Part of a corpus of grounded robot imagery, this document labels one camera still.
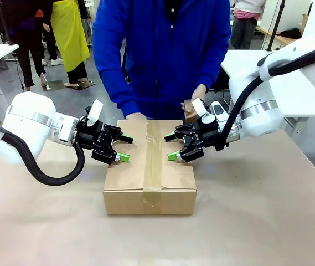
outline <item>person in blue jacket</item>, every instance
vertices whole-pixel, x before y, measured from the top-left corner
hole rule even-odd
[[[126,119],[180,119],[216,81],[230,37],[229,0],[101,0],[96,67]],[[125,81],[121,46],[126,38]],[[193,112],[192,105],[185,107]]]

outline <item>yellow skirt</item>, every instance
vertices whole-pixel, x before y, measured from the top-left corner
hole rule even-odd
[[[53,4],[51,15],[56,44],[63,57],[66,72],[73,71],[90,57],[77,0],[61,0]]]

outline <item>gray floor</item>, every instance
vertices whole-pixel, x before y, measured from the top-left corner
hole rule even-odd
[[[251,43],[251,49],[261,49],[262,39],[262,37],[255,36],[254,40]],[[0,69],[0,86],[8,103],[11,103],[12,99],[18,93],[22,92],[17,73],[17,67],[19,76],[22,81],[23,76],[20,67],[17,66],[15,62],[7,62],[7,65],[9,67],[8,70]],[[64,66],[50,66],[49,64],[45,67],[45,70],[47,71],[46,77],[48,81],[67,81]],[[87,88],[83,91],[76,91],[68,88],[62,90],[43,91],[42,87],[40,86],[40,80],[37,76],[35,76],[35,70],[34,68],[32,68],[33,79],[35,82],[35,86],[32,87],[32,91],[50,97],[56,106],[57,112],[62,112],[67,115],[72,115],[76,117],[80,117],[81,115],[85,114],[85,107],[91,105],[95,99],[99,99],[104,103],[104,108],[101,113],[100,120],[102,120],[106,124],[115,125],[117,120],[123,119],[123,114],[116,107],[116,104],[110,101],[109,96],[104,89],[102,81],[97,73],[92,57],[89,58],[86,63],[86,70],[89,75],[89,79],[97,82],[95,86]],[[230,95],[226,93],[225,98],[226,100],[229,100]],[[206,101],[208,103],[211,103],[214,100],[219,100],[222,103],[223,94],[208,93]],[[2,120],[4,119],[4,113],[1,107],[0,118]],[[310,158],[310,160],[312,160],[315,165],[315,158]]]

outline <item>pink shirt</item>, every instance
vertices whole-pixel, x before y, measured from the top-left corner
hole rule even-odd
[[[259,13],[250,13],[250,12],[239,10],[237,8],[234,9],[234,14],[235,14],[235,17],[238,19],[254,18],[258,20],[259,17],[261,16],[261,14]]]

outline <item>person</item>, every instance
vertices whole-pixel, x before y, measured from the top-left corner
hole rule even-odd
[[[250,49],[257,21],[266,0],[235,0],[234,25],[230,39],[235,49]]]
[[[57,65],[62,65],[64,61],[58,57],[56,53],[56,46],[55,46],[55,37],[53,33],[53,29],[51,28],[51,23],[49,23],[50,31],[47,32],[44,30],[43,23],[44,23],[44,14],[41,9],[37,10],[35,14],[35,33],[37,35],[38,41],[40,43],[40,55],[42,56],[42,65],[47,65],[47,61],[45,60],[45,49],[42,43],[42,34],[45,37],[45,43],[47,44],[48,52],[50,55],[50,65],[55,67]]]
[[[33,58],[35,71],[40,77],[41,85],[47,85],[44,76],[45,70],[39,53],[39,42],[35,37],[34,31],[35,13],[38,9],[39,3],[37,1],[2,1],[4,23],[8,28],[9,37],[19,46],[16,54],[24,77],[24,91],[29,91],[30,87],[34,86],[29,52]]]
[[[87,79],[84,61],[90,57],[82,19],[87,19],[84,0],[44,0],[44,29],[53,32],[69,82],[66,87],[84,89],[95,83]]]
[[[229,0],[100,1],[94,59],[126,119],[180,119],[184,100],[205,100],[228,49],[229,5]],[[129,84],[120,56],[125,37]],[[193,110],[191,103],[184,108]]]

